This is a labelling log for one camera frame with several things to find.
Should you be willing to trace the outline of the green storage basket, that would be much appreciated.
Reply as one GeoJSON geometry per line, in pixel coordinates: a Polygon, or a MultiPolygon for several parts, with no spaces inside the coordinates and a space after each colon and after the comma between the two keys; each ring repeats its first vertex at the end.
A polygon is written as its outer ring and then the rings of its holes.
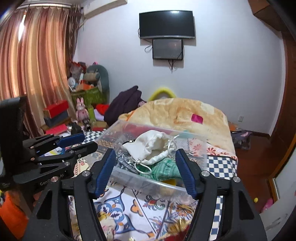
{"type": "Polygon", "coordinates": [[[86,107],[91,106],[92,104],[105,104],[107,103],[107,97],[103,94],[97,87],[88,89],[88,90],[80,90],[77,92],[71,92],[72,102],[74,106],[76,106],[76,99],[83,98],[84,104],[86,107]]]}

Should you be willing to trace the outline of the dark purple garment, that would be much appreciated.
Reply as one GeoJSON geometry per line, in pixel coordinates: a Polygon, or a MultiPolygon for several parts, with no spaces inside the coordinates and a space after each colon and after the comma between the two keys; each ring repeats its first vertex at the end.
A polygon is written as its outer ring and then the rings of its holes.
{"type": "Polygon", "coordinates": [[[109,105],[104,114],[104,121],[108,126],[111,126],[121,114],[129,113],[145,103],[146,101],[142,99],[142,92],[138,90],[138,86],[122,91],[109,105]]]}

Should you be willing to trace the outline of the patterned bed cover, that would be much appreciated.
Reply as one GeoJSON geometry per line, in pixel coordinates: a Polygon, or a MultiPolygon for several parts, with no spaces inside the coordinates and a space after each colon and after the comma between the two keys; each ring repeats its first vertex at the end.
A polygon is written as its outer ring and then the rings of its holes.
{"type": "MultiPolygon", "coordinates": [[[[103,132],[86,132],[83,144],[93,141],[103,132]]],[[[215,177],[229,180],[237,174],[236,154],[229,154],[221,148],[215,147],[207,141],[207,167],[206,170],[215,177]]],[[[75,174],[89,170],[84,158],[75,165],[75,174]]],[[[70,216],[73,227],[74,239],[82,240],[76,213],[74,198],[69,197],[70,216]]],[[[214,219],[209,240],[214,240],[218,234],[218,225],[221,220],[223,197],[216,198],[214,219]]],[[[95,210],[113,220],[115,235],[113,240],[155,240],[166,235],[168,226],[178,221],[179,218],[191,220],[197,207],[197,201],[183,204],[154,198],[137,190],[127,188],[109,179],[104,193],[94,199],[95,210]]]]}

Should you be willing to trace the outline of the purple bag on floor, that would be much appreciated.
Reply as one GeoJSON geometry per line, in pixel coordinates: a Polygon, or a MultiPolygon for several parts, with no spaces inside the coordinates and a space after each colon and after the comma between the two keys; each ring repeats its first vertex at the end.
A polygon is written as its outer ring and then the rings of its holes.
{"type": "Polygon", "coordinates": [[[242,150],[250,150],[250,136],[252,132],[246,130],[239,130],[231,132],[232,142],[235,148],[242,150]]]}

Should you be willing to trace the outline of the striped orange curtain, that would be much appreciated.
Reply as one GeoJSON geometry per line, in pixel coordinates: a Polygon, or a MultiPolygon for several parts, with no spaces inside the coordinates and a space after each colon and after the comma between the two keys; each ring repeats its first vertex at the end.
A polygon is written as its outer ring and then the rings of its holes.
{"type": "Polygon", "coordinates": [[[32,6],[17,9],[1,27],[1,99],[25,95],[24,124],[31,137],[43,135],[43,110],[66,100],[75,106],[68,86],[81,8],[32,6]]]}

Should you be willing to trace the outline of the green knitted cloth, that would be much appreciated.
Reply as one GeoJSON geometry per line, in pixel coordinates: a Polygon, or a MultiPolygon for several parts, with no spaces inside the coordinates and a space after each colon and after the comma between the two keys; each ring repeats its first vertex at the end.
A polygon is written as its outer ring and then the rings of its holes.
{"type": "Polygon", "coordinates": [[[135,166],[140,176],[152,180],[166,181],[170,179],[182,179],[176,161],[168,157],[153,165],[142,166],[136,164],[135,166]]]}

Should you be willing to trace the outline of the grey plush toy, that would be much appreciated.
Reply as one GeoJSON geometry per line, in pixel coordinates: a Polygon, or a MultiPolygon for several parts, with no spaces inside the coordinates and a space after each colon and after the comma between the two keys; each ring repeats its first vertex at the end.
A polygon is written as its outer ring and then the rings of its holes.
{"type": "Polygon", "coordinates": [[[100,92],[109,97],[109,75],[102,65],[91,65],[86,69],[83,80],[96,86],[100,92]]]}

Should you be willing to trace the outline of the white drawstring pouch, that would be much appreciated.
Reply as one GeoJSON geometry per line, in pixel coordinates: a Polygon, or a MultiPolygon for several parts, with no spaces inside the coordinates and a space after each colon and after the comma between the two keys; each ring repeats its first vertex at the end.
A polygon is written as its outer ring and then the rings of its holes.
{"type": "Polygon", "coordinates": [[[153,165],[166,158],[176,148],[178,135],[170,136],[165,132],[150,130],[142,133],[133,142],[123,144],[135,164],[153,165]]]}

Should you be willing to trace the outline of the yellow sponge block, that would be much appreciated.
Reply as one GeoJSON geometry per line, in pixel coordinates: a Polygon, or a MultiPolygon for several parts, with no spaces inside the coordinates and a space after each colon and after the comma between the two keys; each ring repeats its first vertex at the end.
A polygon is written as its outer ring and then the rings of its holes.
{"type": "Polygon", "coordinates": [[[177,185],[177,180],[169,179],[169,180],[165,180],[164,183],[176,186],[177,185]]]}

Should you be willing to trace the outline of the clear plastic storage bin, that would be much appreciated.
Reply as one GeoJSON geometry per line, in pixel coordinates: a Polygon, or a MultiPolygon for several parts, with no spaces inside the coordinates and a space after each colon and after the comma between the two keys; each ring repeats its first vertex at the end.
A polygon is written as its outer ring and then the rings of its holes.
{"type": "Polygon", "coordinates": [[[116,153],[110,179],[154,198],[190,204],[176,164],[176,151],[184,150],[189,160],[207,167],[206,138],[189,131],[116,121],[97,138],[97,151],[84,161],[92,166],[107,149],[116,153]]]}

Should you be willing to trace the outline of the red velvet gold pouch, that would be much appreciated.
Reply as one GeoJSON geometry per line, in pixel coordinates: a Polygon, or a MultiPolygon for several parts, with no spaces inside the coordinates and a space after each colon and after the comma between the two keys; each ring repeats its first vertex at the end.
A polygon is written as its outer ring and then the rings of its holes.
{"type": "Polygon", "coordinates": [[[168,226],[168,231],[163,240],[165,241],[182,241],[184,240],[191,220],[186,220],[184,218],[179,218],[177,222],[168,226]]]}

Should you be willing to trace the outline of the brown wooden door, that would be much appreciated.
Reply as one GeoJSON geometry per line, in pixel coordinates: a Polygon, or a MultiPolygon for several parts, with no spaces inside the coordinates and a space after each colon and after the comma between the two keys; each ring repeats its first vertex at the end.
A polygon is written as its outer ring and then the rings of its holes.
{"type": "Polygon", "coordinates": [[[273,157],[277,161],[269,178],[275,178],[295,148],[295,39],[283,32],[285,49],[285,87],[280,113],[271,136],[273,157]]]}

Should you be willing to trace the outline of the small wall monitor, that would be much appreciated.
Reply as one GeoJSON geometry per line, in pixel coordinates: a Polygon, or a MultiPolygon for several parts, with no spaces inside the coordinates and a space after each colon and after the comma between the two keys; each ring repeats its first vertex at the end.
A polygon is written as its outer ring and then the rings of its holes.
{"type": "Polygon", "coordinates": [[[152,40],[152,58],[154,60],[182,60],[182,39],[158,38],[152,40]]]}

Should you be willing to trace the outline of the red box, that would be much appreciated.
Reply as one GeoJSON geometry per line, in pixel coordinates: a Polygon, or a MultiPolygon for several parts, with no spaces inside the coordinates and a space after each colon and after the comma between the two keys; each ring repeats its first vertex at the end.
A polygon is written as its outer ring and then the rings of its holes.
{"type": "Polygon", "coordinates": [[[43,114],[45,118],[54,118],[55,116],[61,114],[69,108],[69,103],[67,100],[59,101],[55,104],[47,106],[43,109],[43,114]]]}

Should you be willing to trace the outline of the grey gloves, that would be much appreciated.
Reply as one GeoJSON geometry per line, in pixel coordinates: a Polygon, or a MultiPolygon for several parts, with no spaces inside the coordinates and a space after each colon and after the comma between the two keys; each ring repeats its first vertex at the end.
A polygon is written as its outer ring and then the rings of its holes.
{"type": "Polygon", "coordinates": [[[134,167],[133,161],[130,160],[130,154],[123,147],[123,145],[122,144],[115,145],[114,150],[116,153],[115,166],[122,170],[136,174],[137,170],[134,167]]]}

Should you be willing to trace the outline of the orange fleece blanket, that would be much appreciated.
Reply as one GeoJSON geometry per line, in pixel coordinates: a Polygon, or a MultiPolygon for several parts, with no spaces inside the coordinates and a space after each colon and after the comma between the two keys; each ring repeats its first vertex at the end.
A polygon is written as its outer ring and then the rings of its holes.
{"type": "Polygon", "coordinates": [[[203,136],[209,144],[235,154],[227,116],[210,104],[185,98],[165,98],[149,101],[129,113],[122,121],[187,131],[203,136]]]}

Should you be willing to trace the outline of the yellow round cushion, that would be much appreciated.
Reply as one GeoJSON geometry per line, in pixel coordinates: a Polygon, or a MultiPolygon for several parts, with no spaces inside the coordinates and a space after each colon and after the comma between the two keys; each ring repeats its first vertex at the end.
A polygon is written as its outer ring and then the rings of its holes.
{"type": "Polygon", "coordinates": [[[165,96],[166,98],[176,98],[176,95],[172,90],[167,87],[160,87],[149,97],[149,101],[157,100],[159,96],[165,96]]]}

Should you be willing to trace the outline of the wall mounted black television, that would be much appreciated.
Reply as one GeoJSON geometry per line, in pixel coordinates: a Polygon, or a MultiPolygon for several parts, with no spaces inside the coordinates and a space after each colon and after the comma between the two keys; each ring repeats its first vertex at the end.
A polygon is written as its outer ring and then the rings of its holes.
{"type": "Polygon", "coordinates": [[[193,12],[173,10],[140,13],[139,36],[141,39],[195,39],[193,12]]]}

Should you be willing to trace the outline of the pink rabbit plush toy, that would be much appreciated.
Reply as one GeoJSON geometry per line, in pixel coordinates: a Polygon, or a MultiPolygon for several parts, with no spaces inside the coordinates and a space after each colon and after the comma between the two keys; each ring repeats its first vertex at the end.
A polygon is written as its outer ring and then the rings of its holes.
{"type": "Polygon", "coordinates": [[[84,104],[83,97],[76,99],[76,118],[79,122],[89,120],[89,113],[84,104]]]}

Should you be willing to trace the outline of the white wardrobe with hearts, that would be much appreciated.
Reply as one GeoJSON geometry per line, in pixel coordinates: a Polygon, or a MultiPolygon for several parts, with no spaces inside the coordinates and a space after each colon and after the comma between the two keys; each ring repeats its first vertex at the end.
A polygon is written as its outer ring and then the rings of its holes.
{"type": "Polygon", "coordinates": [[[295,240],[295,152],[275,176],[278,200],[260,214],[268,240],[295,240]]]}

